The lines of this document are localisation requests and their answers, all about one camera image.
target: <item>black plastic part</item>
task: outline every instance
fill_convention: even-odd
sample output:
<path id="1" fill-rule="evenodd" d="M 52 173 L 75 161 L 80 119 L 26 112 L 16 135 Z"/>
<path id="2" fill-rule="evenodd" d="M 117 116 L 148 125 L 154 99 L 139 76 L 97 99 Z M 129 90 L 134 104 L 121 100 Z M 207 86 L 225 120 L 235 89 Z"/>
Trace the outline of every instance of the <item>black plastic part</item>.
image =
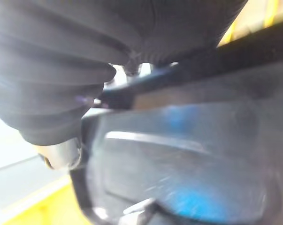
<path id="1" fill-rule="evenodd" d="M 130 108 L 135 104 L 136 97 L 143 94 L 171 87 L 180 89 L 182 85 L 186 86 L 189 83 L 198 83 L 207 79 L 213 82 L 213 79 L 218 77 L 227 87 L 232 86 L 234 89 L 233 86 L 237 86 L 242 89 L 240 91 L 248 92 L 252 98 L 263 98 L 274 95 L 276 87 L 283 85 L 283 78 L 277 79 L 275 74 L 283 77 L 283 22 L 216 50 L 201 52 L 180 61 L 176 66 L 157 69 L 151 75 L 134 79 L 121 87 L 104 90 L 100 99 L 110 108 L 124 108 L 122 102 L 126 102 L 125 106 Z M 226 84 L 230 76 L 233 78 L 229 84 Z M 197 88 L 196 98 L 207 94 L 201 92 L 203 87 Z M 217 96 L 212 96 L 210 99 L 227 100 L 232 97 L 230 95 L 220 96 L 220 94 L 221 92 L 218 92 Z M 116 105 L 115 99 L 122 99 L 122 101 L 118 101 L 119 105 Z"/>
<path id="2" fill-rule="evenodd" d="M 72 177 L 91 221 L 152 197 L 167 211 L 155 225 L 283 225 L 283 23 L 209 55 L 104 95 L 135 94 L 142 111 L 84 119 Z"/>

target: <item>gray floor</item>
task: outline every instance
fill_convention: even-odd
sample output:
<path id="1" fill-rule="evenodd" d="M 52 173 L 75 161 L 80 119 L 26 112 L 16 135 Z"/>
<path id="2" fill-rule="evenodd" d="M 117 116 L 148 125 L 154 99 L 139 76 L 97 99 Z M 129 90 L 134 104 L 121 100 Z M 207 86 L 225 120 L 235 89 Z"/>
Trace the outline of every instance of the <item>gray floor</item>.
<path id="1" fill-rule="evenodd" d="M 46 168 L 33 146 L 0 120 L 0 212 L 65 174 Z"/>

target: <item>yellow surface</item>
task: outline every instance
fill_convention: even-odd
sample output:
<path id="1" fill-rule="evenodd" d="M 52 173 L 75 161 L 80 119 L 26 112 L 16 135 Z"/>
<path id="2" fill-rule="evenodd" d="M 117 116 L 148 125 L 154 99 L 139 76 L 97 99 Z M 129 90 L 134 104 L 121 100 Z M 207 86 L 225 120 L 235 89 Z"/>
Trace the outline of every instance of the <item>yellow surface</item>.
<path id="1" fill-rule="evenodd" d="M 46 188 L 29 196 L 26 200 L 14 204 L 5 213 L 8 214 L 9 211 L 22 207 L 23 202 L 38 197 L 44 191 Z M 90 225 L 90 223 L 82 214 L 72 185 L 68 183 L 4 225 Z"/>
<path id="2" fill-rule="evenodd" d="M 283 0 L 248 0 L 219 46 L 283 21 Z"/>

